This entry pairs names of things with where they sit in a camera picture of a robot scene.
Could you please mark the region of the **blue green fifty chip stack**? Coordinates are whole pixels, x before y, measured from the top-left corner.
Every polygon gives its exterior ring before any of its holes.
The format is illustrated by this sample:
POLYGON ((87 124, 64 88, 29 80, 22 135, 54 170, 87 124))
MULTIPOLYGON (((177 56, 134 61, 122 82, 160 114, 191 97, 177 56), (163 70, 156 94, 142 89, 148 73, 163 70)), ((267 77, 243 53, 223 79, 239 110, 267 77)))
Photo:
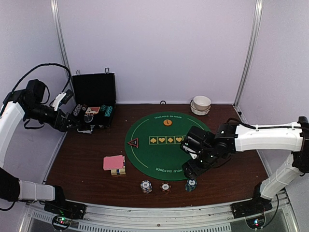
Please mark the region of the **blue green fifty chip stack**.
POLYGON ((185 190, 191 192, 195 190, 197 187, 197 180, 196 179, 188 179, 185 184, 185 190))

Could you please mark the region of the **orange big blind button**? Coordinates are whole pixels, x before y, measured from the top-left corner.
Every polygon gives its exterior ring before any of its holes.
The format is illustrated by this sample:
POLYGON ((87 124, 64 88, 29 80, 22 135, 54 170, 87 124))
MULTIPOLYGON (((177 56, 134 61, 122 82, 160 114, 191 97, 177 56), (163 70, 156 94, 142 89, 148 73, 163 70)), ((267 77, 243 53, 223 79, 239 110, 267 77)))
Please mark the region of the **orange big blind button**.
POLYGON ((166 119, 166 120, 163 121, 163 124, 165 126, 171 126, 172 125, 172 121, 170 119, 166 119))

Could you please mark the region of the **blue peach ten chip stack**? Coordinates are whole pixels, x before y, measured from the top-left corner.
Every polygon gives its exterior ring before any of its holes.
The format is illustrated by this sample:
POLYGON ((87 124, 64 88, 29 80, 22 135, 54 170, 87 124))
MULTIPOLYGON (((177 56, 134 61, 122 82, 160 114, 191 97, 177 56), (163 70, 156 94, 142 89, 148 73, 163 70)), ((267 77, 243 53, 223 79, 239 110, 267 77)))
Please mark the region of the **blue peach ten chip stack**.
POLYGON ((151 193, 153 190, 152 184, 149 180, 143 180, 140 184, 140 188, 143 193, 151 193))

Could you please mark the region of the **triangular all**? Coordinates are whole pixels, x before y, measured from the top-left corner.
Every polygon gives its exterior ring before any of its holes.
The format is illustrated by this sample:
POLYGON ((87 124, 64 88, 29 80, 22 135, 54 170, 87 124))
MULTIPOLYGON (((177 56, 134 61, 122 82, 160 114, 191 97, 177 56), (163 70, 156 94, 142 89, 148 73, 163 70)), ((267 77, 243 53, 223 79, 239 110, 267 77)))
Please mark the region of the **triangular all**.
POLYGON ((139 139, 135 138, 127 143, 129 146, 139 148, 139 139))

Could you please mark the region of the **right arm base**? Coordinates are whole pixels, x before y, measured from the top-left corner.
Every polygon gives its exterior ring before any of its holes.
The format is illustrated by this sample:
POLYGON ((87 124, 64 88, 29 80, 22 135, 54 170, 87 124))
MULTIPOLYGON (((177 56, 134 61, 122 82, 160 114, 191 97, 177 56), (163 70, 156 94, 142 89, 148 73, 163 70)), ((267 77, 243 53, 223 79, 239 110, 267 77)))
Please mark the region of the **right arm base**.
POLYGON ((251 200, 233 203, 231 209, 234 218, 248 217, 263 213, 273 208, 271 200, 264 198, 254 198, 251 200))

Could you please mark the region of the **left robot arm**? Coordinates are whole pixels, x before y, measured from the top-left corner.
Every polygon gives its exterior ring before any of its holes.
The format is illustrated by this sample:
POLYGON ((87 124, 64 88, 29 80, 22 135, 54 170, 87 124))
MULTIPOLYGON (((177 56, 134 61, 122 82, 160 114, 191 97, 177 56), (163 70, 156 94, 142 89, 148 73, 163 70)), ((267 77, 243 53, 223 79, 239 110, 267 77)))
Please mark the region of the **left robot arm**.
MULTIPOLYGON (((10 92, 3 102, 0 112, 1 167, 4 166, 8 145, 20 121, 28 123, 34 119, 61 132, 80 125, 72 114, 64 113, 59 108, 71 99, 73 92, 69 89, 61 92, 52 105, 47 106, 42 102, 46 88, 43 82, 30 80, 25 89, 10 92)), ((4 169, 0 170, 0 197, 9 202, 49 201, 50 206, 60 215, 66 214, 70 209, 62 187, 20 180, 4 169)))

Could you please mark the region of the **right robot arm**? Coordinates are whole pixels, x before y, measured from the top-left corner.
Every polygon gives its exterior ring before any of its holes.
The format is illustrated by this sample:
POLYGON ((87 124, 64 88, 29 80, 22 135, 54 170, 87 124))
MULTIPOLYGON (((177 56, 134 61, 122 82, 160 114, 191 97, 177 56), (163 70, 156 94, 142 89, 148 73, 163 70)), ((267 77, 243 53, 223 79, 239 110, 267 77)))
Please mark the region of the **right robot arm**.
POLYGON ((257 194, 248 201, 248 210, 258 213, 266 202, 309 171, 309 122, 305 116, 281 125, 249 125, 229 118, 216 133, 192 126, 181 149, 191 158, 182 165, 184 175, 195 179, 211 169, 220 158, 247 150, 289 150, 286 161, 274 174, 257 185, 257 194))

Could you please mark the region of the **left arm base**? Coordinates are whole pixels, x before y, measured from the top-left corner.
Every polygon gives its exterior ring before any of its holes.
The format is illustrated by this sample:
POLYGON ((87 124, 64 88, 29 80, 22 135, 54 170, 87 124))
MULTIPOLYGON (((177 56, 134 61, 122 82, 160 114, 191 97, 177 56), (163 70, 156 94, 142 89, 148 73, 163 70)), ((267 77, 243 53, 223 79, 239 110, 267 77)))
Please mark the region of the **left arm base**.
POLYGON ((65 201, 64 204, 56 202, 44 202, 44 210, 70 219, 83 219, 86 205, 65 201))

